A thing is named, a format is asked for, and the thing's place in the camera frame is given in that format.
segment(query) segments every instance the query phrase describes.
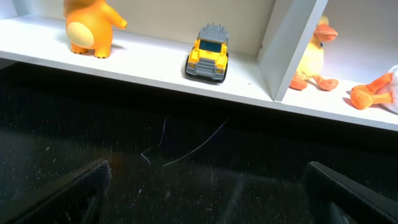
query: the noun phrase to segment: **yellow toy truck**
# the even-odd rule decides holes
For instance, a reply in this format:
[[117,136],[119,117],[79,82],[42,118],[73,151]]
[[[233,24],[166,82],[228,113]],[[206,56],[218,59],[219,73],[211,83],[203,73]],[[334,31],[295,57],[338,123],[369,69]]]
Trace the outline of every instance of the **yellow toy truck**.
[[187,58],[185,73],[222,83],[228,69],[228,40],[229,34],[225,27],[207,24],[199,32]]

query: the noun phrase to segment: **toy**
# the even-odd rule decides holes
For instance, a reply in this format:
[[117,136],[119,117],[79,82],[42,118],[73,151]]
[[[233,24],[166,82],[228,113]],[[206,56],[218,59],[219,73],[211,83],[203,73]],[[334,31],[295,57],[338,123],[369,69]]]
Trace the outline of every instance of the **toy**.
[[221,24],[207,24],[200,32],[185,63],[185,73],[222,83],[228,69],[229,34]]
[[93,49],[95,57],[109,57],[112,25],[120,29],[127,27],[127,21],[105,0],[64,0],[63,15],[67,18],[67,35],[75,54]]
[[308,86],[306,80],[311,78],[316,81],[322,90],[331,91],[338,86],[338,80],[325,80],[320,76],[323,67],[322,42],[332,41],[337,35],[337,31],[329,26],[328,18],[322,16],[296,69],[296,73],[290,83],[291,88],[303,90]]
[[381,104],[398,113],[398,65],[368,85],[358,85],[351,90],[351,102],[363,110]]

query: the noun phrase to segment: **plush duck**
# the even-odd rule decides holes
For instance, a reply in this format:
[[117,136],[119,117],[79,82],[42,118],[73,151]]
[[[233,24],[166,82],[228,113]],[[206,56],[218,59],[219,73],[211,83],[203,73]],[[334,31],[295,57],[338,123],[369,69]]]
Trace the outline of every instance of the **plush duck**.
[[113,40],[112,25],[125,29],[127,21],[105,0],[64,0],[63,6],[72,52],[83,54],[93,49],[95,57],[109,57]]
[[359,110],[381,104],[398,114],[398,65],[372,83],[354,87],[351,102]]
[[329,19],[326,16],[322,16],[290,83],[291,88],[303,90],[308,86],[306,80],[311,78],[316,81],[322,90],[330,91],[337,87],[337,80],[325,80],[320,76],[323,67],[322,42],[332,41],[337,35],[337,31],[329,26]]

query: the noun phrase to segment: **plush toy's orange leg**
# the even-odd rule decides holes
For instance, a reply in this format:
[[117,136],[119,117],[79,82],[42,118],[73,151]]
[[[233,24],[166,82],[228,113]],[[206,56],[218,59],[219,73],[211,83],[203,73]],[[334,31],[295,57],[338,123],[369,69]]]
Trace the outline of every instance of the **plush toy's orange leg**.
[[111,46],[103,45],[100,48],[95,49],[94,56],[98,58],[107,58],[111,56]]
[[72,47],[71,51],[75,54],[84,54],[84,53],[87,53],[87,51],[88,51],[87,49],[85,49],[83,47],[79,47],[74,43],[70,43],[70,45]]
[[313,79],[316,81],[316,83],[322,90],[332,91],[338,86],[338,80],[332,78],[326,80],[322,78],[320,75],[317,75],[314,76]]
[[304,80],[305,75],[299,72],[293,77],[292,82],[290,83],[290,87],[296,90],[303,90],[308,86],[308,83]]
[[351,91],[363,91],[367,94],[373,95],[376,93],[378,89],[383,87],[385,84],[390,83],[392,80],[392,73],[386,73],[377,80],[374,80],[372,83],[368,85],[358,85],[352,88]]
[[127,28],[127,21],[125,21],[116,10],[114,10],[111,6],[104,3],[104,6],[101,7],[103,13],[106,18],[117,28],[125,29]]
[[363,110],[373,104],[392,103],[393,98],[391,93],[370,95],[362,90],[354,90],[351,92],[351,102],[357,109]]

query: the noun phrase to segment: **duck's orange beak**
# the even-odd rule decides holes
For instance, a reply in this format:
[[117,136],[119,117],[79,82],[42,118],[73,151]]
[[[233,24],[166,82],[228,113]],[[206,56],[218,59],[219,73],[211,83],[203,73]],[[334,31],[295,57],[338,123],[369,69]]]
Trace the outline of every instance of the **duck's orange beak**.
[[320,24],[313,34],[321,42],[332,41],[338,35],[337,31],[327,24]]

